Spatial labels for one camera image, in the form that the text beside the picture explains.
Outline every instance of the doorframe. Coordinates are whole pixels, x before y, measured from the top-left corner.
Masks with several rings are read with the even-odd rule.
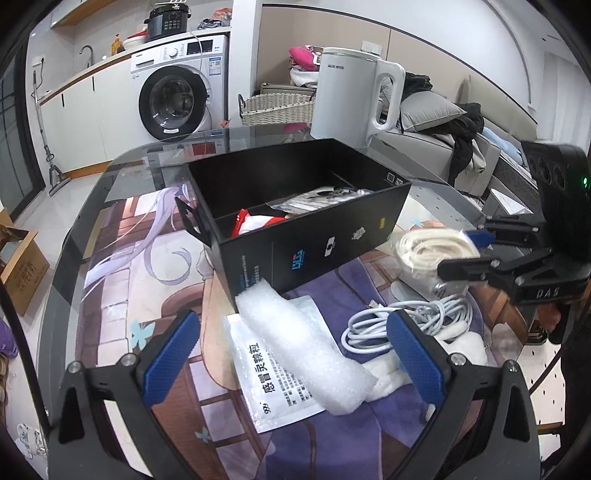
[[[27,113],[27,86],[25,78],[27,75],[27,42],[24,41],[17,50],[14,58],[14,108],[17,118],[17,130],[22,149],[22,156],[31,177],[33,190],[25,195],[16,208],[9,212],[10,218],[16,220],[24,209],[41,193],[45,187],[45,181],[37,162],[37,155],[31,137],[31,128]]]

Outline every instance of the sliding door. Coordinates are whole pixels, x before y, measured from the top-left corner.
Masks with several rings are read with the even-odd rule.
[[[23,47],[0,79],[0,200],[13,219],[45,188],[27,117],[26,58]]]

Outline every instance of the black box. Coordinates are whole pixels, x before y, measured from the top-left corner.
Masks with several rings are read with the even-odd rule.
[[[285,293],[383,244],[410,189],[405,178],[336,140],[243,150],[189,169],[197,208],[179,200],[183,222],[210,247],[232,302],[261,278]],[[240,209],[282,216],[266,204],[324,186],[374,193],[231,237]]]

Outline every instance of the kitchen counter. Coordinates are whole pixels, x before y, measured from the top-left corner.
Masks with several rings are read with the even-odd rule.
[[[130,50],[122,51],[121,53],[118,53],[117,55],[107,57],[106,59],[95,63],[93,66],[88,67],[87,69],[84,69],[81,72],[78,72],[76,75],[74,75],[72,78],[70,78],[69,80],[62,83],[57,88],[55,88],[53,90],[49,90],[48,92],[46,92],[45,95],[43,95],[43,97],[41,97],[39,99],[39,103],[40,103],[40,105],[43,105],[44,103],[49,101],[51,98],[55,97],[55,95],[58,95],[59,93],[63,92],[65,89],[74,85],[76,82],[78,82],[84,78],[87,78],[88,76],[94,74],[95,72],[98,72],[104,68],[109,67],[111,64],[115,64],[120,61],[127,60],[128,58],[131,58],[131,56],[134,53],[137,53],[139,51],[146,50],[146,49],[152,48],[152,47],[156,47],[158,45],[164,45],[166,43],[172,43],[172,42],[175,42],[178,40],[184,40],[185,38],[209,37],[211,35],[220,35],[220,34],[224,34],[224,33],[230,33],[230,27],[207,28],[207,29],[203,29],[203,30],[193,30],[193,31],[186,32],[186,33],[179,33],[178,35],[171,35],[170,37],[159,38],[157,40],[152,40],[152,41],[146,42],[143,45],[132,48]]]

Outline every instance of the white cabinet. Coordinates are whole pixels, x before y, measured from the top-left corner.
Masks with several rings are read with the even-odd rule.
[[[51,13],[51,26],[53,27],[62,18],[78,7],[80,3],[84,2],[81,2],[80,0],[61,0],[60,4],[55,7]]]
[[[41,106],[41,118],[47,137],[47,145],[55,155],[54,162],[62,171],[66,171],[68,158],[68,142],[64,127],[64,105],[61,95],[56,95]]]
[[[67,136],[68,165],[65,171],[107,160],[100,132],[99,94],[95,79],[87,77],[64,92],[64,133]]]
[[[125,60],[95,74],[100,100],[100,130],[107,160],[114,160],[137,147],[141,132],[136,130],[143,128],[130,68],[131,61]]]
[[[63,172],[106,161],[93,84],[93,77],[87,77],[41,107],[47,143]]]

